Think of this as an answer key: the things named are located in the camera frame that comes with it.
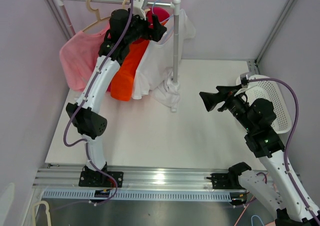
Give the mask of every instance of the gray wall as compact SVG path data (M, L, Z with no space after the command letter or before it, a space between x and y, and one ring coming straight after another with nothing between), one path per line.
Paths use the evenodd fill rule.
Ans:
M255 58L287 0L181 0L197 35L183 46L186 59ZM76 31L95 21L83 2L65 2ZM119 5L95 5L109 16Z
M0 192L15 198L5 225L20 225L67 92L65 43L44 0L0 0Z
M320 0L298 0L260 64L262 74L284 80L299 100L299 120L290 159L307 191L320 204ZM291 94L282 88L294 119Z

